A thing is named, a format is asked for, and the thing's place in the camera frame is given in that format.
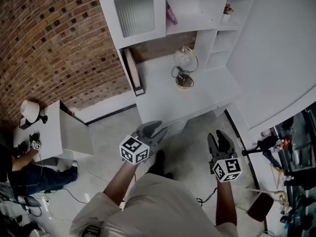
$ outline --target white cabinet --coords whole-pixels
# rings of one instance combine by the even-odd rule
[[[165,36],[165,0],[100,0],[116,48]]]
[[[25,130],[19,127],[14,130],[14,147],[39,133],[40,155],[36,155],[34,161],[51,157],[74,160],[93,155],[88,126],[62,111],[59,100],[42,110],[41,115],[48,117],[47,123],[39,120]]]

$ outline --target white sleeve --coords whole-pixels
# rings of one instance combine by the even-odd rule
[[[237,227],[230,222],[223,223],[216,227],[223,237],[238,237]]]
[[[69,236],[81,237],[83,231],[90,225],[101,228],[103,223],[117,212],[120,212],[120,208],[107,195],[99,192],[74,218]]]

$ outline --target jeans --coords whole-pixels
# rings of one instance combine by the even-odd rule
[[[29,164],[27,166],[27,184],[23,194],[31,195],[40,191],[56,191],[63,188],[64,185],[77,179],[78,169],[71,167],[63,172],[56,172],[51,168],[43,167],[41,175],[41,166]]]

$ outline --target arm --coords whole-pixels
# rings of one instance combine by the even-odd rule
[[[132,181],[138,164],[132,165],[125,161],[111,182],[105,188],[103,193],[107,195],[115,204],[120,205],[122,202],[128,186]]]
[[[221,183],[217,180],[216,225],[219,226],[226,222],[237,225],[232,187],[229,182]]]
[[[38,151],[31,147],[31,149],[26,154],[23,154],[19,158],[12,156],[12,171],[19,171],[24,168],[33,160],[33,157],[37,153]]]
[[[101,193],[97,193],[91,201],[74,218],[70,227],[70,236],[81,236],[87,226],[95,225],[99,228],[107,219],[120,212],[122,202],[128,186],[134,177],[137,165],[125,162],[114,178]]]

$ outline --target cable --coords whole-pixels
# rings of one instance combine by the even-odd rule
[[[71,193],[70,193],[70,191],[68,191],[69,192],[69,194],[75,199],[75,200],[77,200],[79,203],[84,203],[84,204],[87,204],[87,203],[85,203],[85,202],[81,202],[81,201],[79,201],[78,199],[76,199]]]
[[[46,195],[37,195],[36,193],[35,194],[33,194],[37,199],[45,199],[45,201],[46,202],[49,202],[49,199],[48,199],[48,197],[46,196]]]
[[[40,215],[34,215],[31,210],[30,210],[30,214],[32,214],[34,217],[40,217],[41,216],[41,208],[39,207],[39,210],[40,210]]]
[[[11,219],[15,219],[15,218],[17,218],[17,217],[20,217],[20,216],[28,216],[28,215],[30,215],[30,213],[29,214],[21,214],[21,215],[18,215],[18,216],[13,216],[13,217],[9,217],[9,218],[11,218]]]
[[[199,203],[201,203],[201,207],[203,206],[204,203],[206,203],[214,195],[216,190],[217,190],[217,187],[214,189],[213,193],[211,195],[209,195],[208,198],[205,201],[203,201],[201,198],[197,198],[197,201]]]
[[[107,180],[104,180],[104,179],[102,179],[101,177],[98,177],[98,176],[96,176],[95,174],[92,174],[89,170],[87,170],[87,169],[86,169],[84,166],[82,166],[79,162],[78,162],[78,164],[79,164],[81,167],[83,167],[87,172],[89,172],[91,175],[93,175],[93,176],[99,178],[100,180],[102,180],[102,181],[104,181],[104,182],[106,182],[106,183],[109,183]]]
[[[49,192],[38,192],[38,193],[42,193],[42,194],[55,194],[56,192],[58,192],[59,190],[56,190],[56,191],[54,191],[54,192],[51,192],[51,191],[49,191]]]
[[[50,211],[48,211],[48,213],[51,215],[52,218],[54,218],[55,220],[59,220],[59,221],[73,221],[72,219],[58,219],[56,218],[53,214],[51,214]]]

